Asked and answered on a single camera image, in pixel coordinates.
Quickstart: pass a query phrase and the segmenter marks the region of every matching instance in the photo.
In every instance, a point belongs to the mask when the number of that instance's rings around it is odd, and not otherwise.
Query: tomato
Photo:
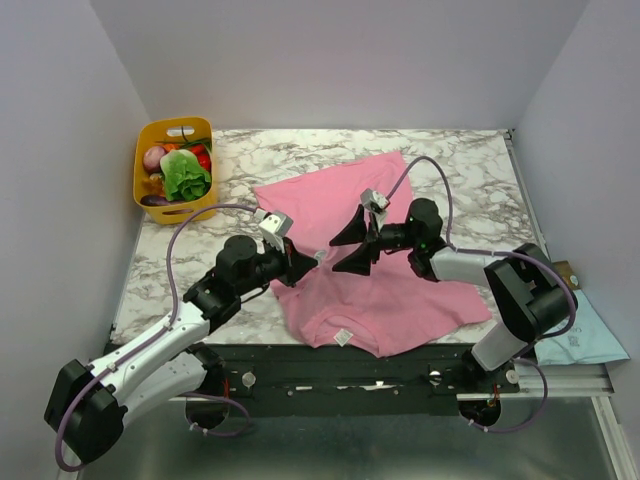
[[[211,159],[209,158],[209,153],[206,151],[196,155],[198,158],[198,163],[202,168],[204,168],[207,172],[211,173]]]
[[[193,147],[189,147],[187,150],[189,150],[196,156],[200,155],[201,153],[207,153],[207,147],[205,147],[202,143],[194,145]]]

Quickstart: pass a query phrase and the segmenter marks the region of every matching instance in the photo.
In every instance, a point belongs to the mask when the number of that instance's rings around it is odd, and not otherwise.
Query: red vegetable
[[[211,159],[209,158],[209,153],[205,150],[203,153],[196,155],[196,157],[198,158],[200,166],[207,172],[211,172]]]
[[[160,159],[167,153],[164,148],[156,145],[146,151],[142,158],[142,166],[147,173],[154,173],[160,171]]]
[[[202,143],[194,145],[193,147],[189,147],[187,150],[193,153],[196,157],[201,153],[207,153],[207,147],[205,147]]]

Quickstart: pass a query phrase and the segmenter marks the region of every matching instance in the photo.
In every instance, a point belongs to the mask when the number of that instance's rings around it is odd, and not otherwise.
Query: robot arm
[[[524,244],[500,259],[490,252],[458,250],[440,236],[443,221],[432,200],[414,200],[404,223],[384,225],[388,204],[378,192],[361,195],[355,216],[330,242],[360,246],[333,270],[369,275],[381,252],[408,250],[411,269],[420,278],[490,288],[503,321],[463,357],[469,381],[496,370],[569,315],[565,293],[547,271],[555,271],[553,265],[538,246]]]
[[[78,393],[100,372],[108,371],[84,396],[64,431],[65,443],[83,463],[109,450],[135,418],[201,387],[210,365],[187,349],[229,321],[240,310],[242,295],[272,280],[295,286],[317,265],[285,236],[291,223],[279,212],[262,220],[264,253],[258,253],[251,237],[229,238],[216,257],[216,266],[184,295],[173,324],[169,324],[168,314],[128,344],[91,364],[84,366],[73,360],[60,370],[45,411],[45,420],[55,431]],[[163,329],[168,330],[116,367],[119,358]]]

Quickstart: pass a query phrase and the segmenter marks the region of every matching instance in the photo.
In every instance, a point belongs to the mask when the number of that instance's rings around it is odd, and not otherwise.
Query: screw
[[[520,380],[520,375],[518,375],[518,372],[516,372],[515,370],[507,370],[505,377],[507,378],[507,382],[509,382],[511,385],[517,384]]]
[[[242,384],[245,387],[251,388],[255,383],[256,383],[256,376],[252,372],[247,372],[242,376]]]
[[[442,375],[439,371],[433,370],[429,373],[429,383],[431,383],[431,385],[433,385],[434,387],[437,387],[438,385],[440,385],[440,383],[442,383]]]

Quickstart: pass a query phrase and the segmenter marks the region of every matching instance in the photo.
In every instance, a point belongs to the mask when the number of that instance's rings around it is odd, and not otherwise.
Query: pink t-shirt
[[[320,266],[295,288],[273,282],[290,332],[311,346],[348,343],[377,357],[406,352],[461,325],[484,322],[490,313],[475,287],[429,282],[416,277],[407,252],[380,256],[371,276],[332,272],[357,245],[329,247],[351,220],[360,194],[373,188],[387,194],[406,164],[399,152],[376,155],[318,172],[256,187],[260,207],[293,219],[288,237],[307,255],[326,251]],[[388,207],[385,223],[402,223],[412,200],[405,178]]]

